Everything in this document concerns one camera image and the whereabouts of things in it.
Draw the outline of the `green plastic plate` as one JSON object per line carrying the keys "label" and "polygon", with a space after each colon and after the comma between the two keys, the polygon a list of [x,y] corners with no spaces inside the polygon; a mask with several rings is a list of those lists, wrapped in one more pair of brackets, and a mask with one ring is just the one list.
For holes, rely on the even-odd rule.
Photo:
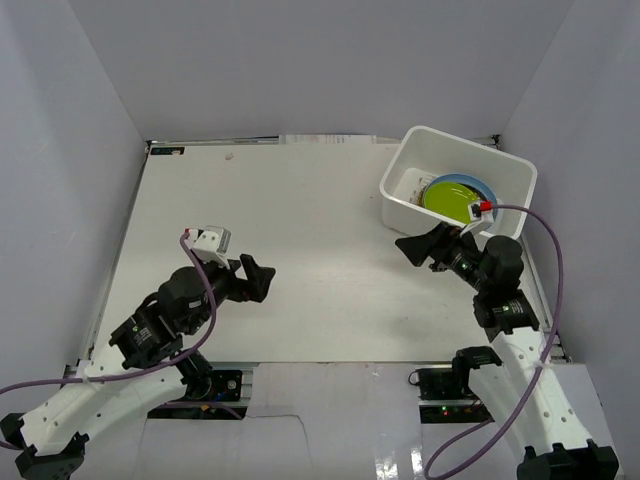
{"label": "green plastic plate", "polygon": [[477,189],[458,182],[431,183],[423,189],[419,205],[462,224],[472,221],[469,205],[488,198]]}

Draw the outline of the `blue plastic plate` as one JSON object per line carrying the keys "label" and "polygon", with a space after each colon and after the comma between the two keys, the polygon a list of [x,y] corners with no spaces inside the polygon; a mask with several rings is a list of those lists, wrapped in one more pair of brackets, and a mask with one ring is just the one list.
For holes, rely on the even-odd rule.
{"label": "blue plastic plate", "polygon": [[[441,176],[436,177],[432,181],[430,181],[426,186],[428,186],[431,183],[437,184],[437,183],[445,182],[445,181],[458,182],[458,183],[473,187],[474,189],[477,189],[483,195],[485,195],[488,198],[487,201],[490,201],[492,203],[496,203],[497,202],[497,197],[494,194],[493,190],[484,181],[482,181],[482,180],[480,180],[480,179],[478,179],[478,178],[476,178],[474,176],[468,175],[468,174],[450,173],[450,174],[441,175]],[[462,226],[462,227],[465,227],[467,225],[467,224],[462,224],[462,223],[457,222],[455,220],[449,219],[447,217],[445,217],[445,218],[446,218],[447,222],[458,224],[459,226]]]}

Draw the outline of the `yellow patterned plate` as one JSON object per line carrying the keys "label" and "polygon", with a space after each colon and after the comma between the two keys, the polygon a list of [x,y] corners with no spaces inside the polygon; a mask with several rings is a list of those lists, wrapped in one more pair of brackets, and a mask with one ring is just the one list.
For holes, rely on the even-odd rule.
{"label": "yellow patterned plate", "polygon": [[425,195],[425,192],[426,192],[426,187],[423,187],[420,190],[414,191],[413,196],[411,197],[411,202],[414,205],[423,208],[424,207],[424,195]]}

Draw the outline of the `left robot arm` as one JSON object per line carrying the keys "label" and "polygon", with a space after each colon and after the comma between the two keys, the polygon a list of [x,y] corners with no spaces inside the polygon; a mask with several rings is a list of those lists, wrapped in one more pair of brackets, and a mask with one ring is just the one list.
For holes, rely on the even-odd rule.
{"label": "left robot arm", "polygon": [[243,254],[227,265],[195,261],[176,270],[117,327],[107,345],[39,407],[1,421],[19,450],[24,479],[68,479],[86,446],[120,423],[179,399],[196,403],[214,390],[213,367],[184,339],[212,327],[218,306],[262,302],[276,275]]}

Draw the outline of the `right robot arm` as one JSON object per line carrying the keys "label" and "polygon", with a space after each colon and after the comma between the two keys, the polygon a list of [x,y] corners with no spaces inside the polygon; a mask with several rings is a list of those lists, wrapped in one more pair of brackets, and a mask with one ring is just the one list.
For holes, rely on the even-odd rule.
{"label": "right robot arm", "polygon": [[546,336],[520,288],[522,247],[494,236],[479,248],[446,223],[395,242],[416,267],[451,271],[471,286],[474,316],[488,345],[457,351],[453,390],[478,397],[519,464],[519,479],[613,479],[619,461],[579,420],[548,360]]}

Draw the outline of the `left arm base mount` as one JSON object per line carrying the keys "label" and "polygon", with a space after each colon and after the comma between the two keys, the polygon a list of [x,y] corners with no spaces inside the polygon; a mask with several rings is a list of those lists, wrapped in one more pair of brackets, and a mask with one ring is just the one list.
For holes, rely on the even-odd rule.
{"label": "left arm base mount", "polygon": [[216,369],[209,390],[192,394],[162,405],[147,414],[148,419],[165,420],[242,420],[249,397],[244,393],[245,372],[236,369]]}

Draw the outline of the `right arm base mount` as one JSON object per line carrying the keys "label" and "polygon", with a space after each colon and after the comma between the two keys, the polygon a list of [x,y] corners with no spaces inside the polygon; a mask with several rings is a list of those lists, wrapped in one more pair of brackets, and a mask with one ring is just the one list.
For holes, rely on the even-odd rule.
{"label": "right arm base mount", "polygon": [[419,390],[419,415],[423,425],[493,421],[479,398],[458,384],[451,367],[415,369],[407,381]]}

